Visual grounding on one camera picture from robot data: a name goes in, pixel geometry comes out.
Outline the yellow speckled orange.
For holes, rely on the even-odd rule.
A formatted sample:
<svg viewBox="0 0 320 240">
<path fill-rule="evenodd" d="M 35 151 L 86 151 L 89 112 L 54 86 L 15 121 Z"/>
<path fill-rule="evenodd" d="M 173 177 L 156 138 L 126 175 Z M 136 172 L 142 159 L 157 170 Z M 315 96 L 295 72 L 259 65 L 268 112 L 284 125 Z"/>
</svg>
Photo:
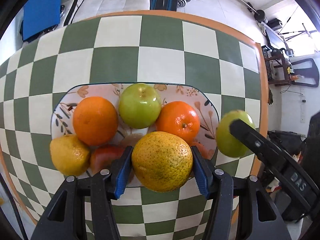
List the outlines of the yellow speckled orange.
<svg viewBox="0 0 320 240">
<path fill-rule="evenodd" d="M 141 184 L 161 193 L 182 187 L 193 168 L 190 146 L 167 132 L 151 132 L 142 137 L 133 148 L 131 161 Z"/>
</svg>

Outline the yellow lemon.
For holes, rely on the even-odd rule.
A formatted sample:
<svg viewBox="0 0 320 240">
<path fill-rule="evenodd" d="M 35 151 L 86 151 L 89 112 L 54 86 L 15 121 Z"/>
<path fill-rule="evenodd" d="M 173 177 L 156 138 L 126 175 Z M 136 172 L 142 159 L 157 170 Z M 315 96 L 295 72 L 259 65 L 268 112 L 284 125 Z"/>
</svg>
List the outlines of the yellow lemon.
<svg viewBox="0 0 320 240">
<path fill-rule="evenodd" d="M 65 176 L 80 176 L 89 167 L 90 148 L 74 134 L 53 139 L 49 149 L 53 165 Z"/>
</svg>

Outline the green apple on plate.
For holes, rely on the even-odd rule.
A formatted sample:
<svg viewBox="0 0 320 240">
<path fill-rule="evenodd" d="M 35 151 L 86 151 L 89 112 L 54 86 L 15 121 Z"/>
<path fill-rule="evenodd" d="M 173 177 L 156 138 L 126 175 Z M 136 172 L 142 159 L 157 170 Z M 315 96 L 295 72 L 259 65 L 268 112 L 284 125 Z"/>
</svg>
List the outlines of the green apple on plate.
<svg viewBox="0 0 320 240">
<path fill-rule="evenodd" d="M 161 97 L 151 86 L 134 83 L 121 94 L 118 111 L 123 122 L 134 129 L 147 128 L 155 123 L 162 108 Z"/>
</svg>

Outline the dark red brown fruit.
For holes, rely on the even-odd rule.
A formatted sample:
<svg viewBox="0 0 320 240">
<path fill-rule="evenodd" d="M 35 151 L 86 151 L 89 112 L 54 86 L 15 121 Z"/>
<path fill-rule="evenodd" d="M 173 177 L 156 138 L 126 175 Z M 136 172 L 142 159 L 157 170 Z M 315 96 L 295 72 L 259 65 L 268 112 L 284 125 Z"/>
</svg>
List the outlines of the dark red brown fruit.
<svg viewBox="0 0 320 240">
<path fill-rule="evenodd" d="M 125 148 L 117 145 L 104 145 L 96 148 L 90 157 L 90 169 L 92 174 L 100 172 L 102 169 L 109 168 L 112 161 L 119 159 Z"/>
</svg>

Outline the floral ceramic plate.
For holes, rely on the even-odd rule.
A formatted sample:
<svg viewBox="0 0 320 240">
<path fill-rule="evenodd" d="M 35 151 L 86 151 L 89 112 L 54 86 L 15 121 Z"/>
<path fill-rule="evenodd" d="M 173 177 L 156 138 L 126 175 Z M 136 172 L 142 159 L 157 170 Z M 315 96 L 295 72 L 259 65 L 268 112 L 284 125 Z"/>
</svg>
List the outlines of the floral ceramic plate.
<svg viewBox="0 0 320 240">
<path fill-rule="evenodd" d="M 52 139 L 75 133 L 73 114 L 80 101 L 88 97 L 100 96 L 111 102 L 114 107 L 118 107 L 120 96 L 128 86 L 127 83 L 100 83 L 79 85 L 70 89 L 53 110 L 50 127 Z M 219 115 L 211 101 L 201 91 L 187 85 L 152 83 L 150 86 L 160 95 L 162 105 L 173 101 L 183 101 L 195 109 L 200 119 L 200 130 L 194 141 L 201 143 L 209 152 L 210 159 L 214 160 L 218 152 L 215 131 L 219 124 Z M 153 125 L 148 128 L 133 129 L 127 126 L 122 119 L 118 121 L 117 133 L 109 142 L 112 145 L 134 146 L 142 136 L 155 130 Z M 86 177 L 88 174 L 92 174 L 92 171 L 89 170 L 81 176 Z"/>
</svg>

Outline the wooden shelf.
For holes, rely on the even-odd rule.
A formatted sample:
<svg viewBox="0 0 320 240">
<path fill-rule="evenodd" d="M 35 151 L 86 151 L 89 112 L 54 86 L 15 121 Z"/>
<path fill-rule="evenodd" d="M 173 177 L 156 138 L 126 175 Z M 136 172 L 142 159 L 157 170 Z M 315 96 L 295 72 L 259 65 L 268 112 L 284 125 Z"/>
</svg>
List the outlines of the wooden shelf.
<svg viewBox="0 0 320 240">
<path fill-rule="evenodd" d="M 262 46 L 267 79 L 269 85 L 289 86 L 291 63 L 285 54 L 285 48 L 276 49 L 269 46 Z"/>
</svg>

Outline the green apple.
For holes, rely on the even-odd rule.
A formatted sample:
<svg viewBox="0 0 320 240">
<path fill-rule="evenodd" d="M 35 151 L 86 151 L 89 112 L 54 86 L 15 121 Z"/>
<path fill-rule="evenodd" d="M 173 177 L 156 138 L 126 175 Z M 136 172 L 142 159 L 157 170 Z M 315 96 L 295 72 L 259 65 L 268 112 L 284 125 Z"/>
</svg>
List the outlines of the green apple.
<svg viewBox="0 0 320 240">
<path fill-rule="evenodd" d="M 123 122 L 134 129 L 147 128 L 155 123 L 162 108 L 161 97 L 151 86 L 134 83 L 121 94 L 118 111 Z"/>
<path fill-rule="evenodd" d="M 216 129 L 215 138 L 219 151 L 230 158 L 242 157 L 248 150 L 248 148 L 233 137 L 229 131 L 229 125 L 236 119 L 241 119 L 252 128 L 255 128 L 253 119 L 245 111 L 230 111 L 222 117 Z"/>
</svg>

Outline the small orange tangerine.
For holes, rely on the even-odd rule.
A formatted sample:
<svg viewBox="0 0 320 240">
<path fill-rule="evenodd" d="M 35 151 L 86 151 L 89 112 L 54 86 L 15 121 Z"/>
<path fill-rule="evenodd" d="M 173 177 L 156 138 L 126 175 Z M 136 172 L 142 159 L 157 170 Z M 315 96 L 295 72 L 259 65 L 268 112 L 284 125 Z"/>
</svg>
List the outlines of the small orange tangerine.
<svg viewBox="0 0 320 240">
<path fill-rule="evenodd" d="M 191 105 L 173 101 L 162 107 L 155 126 L 157 131 L 176 135 L 190 143 L 200 130 L 200 119 Z"/>
</svg>

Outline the barbell on floor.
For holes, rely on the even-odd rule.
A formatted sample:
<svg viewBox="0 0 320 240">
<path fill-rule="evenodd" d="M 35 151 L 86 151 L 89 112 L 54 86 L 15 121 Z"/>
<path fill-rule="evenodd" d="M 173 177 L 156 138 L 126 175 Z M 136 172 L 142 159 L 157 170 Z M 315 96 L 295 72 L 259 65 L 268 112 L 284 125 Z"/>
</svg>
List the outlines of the barbell on floor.
<svg viewBox="0 0 320 240">
<path fill-rule="evenodd" d="M 241 2 L 242 4 L 244 4 L 250 13 L 253 13 L 254 19 L 257 22 L 259 22 L 259 23 L 262 23 L 262 22 L 267 23 L 268 22 L 266 14 L 263 10 L 261 10 L 261 9 L 255 10 L 253 8 L 253 6 L 251 5 L 251 3 L 245 2 L 244 0 L 238 0 L 238 1 Z"/>
</svg>

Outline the large dark orange fruit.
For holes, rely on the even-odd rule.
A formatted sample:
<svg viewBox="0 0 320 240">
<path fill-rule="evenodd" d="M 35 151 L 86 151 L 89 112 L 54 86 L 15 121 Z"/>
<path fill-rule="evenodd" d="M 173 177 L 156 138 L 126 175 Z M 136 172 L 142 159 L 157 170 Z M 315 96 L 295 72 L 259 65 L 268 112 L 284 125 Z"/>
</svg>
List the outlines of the large dark orange fruit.
<svg viewBox="0 0 320 240">
<path fill-rule="evenodd" d="M 202 155 L 202 157 L 204 159 L 210 160 L 209 152 L 206 150 L 206 148 L 201 143 L 193 141 L 189 144 L 189 146 L 190 147 L 196 146 L 197 149 L 199 150 L 200 154 Z"/>
</svg>

